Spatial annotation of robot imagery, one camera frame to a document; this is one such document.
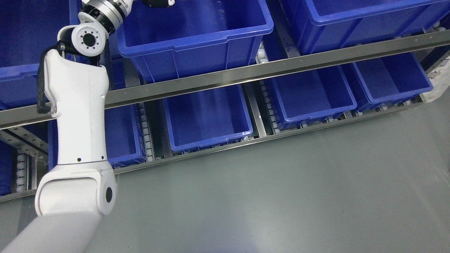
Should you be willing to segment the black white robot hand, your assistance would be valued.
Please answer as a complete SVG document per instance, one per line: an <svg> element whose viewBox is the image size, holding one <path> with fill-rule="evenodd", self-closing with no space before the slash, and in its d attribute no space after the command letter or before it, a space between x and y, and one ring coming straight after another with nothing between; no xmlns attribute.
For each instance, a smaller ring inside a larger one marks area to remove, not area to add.
<svg viewBox="0 0 450 253"><path fill-rule="evenodd" d="M149 8L167 8L175 5L175 0L142 0L142 2Z"/></svg>

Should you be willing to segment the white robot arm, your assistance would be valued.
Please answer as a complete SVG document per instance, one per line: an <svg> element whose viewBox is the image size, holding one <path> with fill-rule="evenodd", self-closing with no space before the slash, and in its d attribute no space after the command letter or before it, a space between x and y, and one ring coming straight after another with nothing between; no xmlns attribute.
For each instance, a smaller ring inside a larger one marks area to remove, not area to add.
<svg viewBox="0 0 450 253"><path fill-rule="evenodd" d="M58 127L57 165L41 179L34 218L3 253L84 253L114 208L117 183L105 141L108 71L99 63L108 38L131 13L132 0L85 0L80 24L60 29L43 50L37 112Z"/></svg>

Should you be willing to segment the blue bin behind arm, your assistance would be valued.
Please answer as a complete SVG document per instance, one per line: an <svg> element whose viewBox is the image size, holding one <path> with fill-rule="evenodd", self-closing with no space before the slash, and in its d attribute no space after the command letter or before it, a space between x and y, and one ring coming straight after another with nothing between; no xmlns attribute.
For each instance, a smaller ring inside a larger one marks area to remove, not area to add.
<svg viewBox="0 0 450 253"><path fill-rule="evenodd" d="M146 162L147 154L136 105L105 110L105 140L108 161L114 169Z"/></svg>

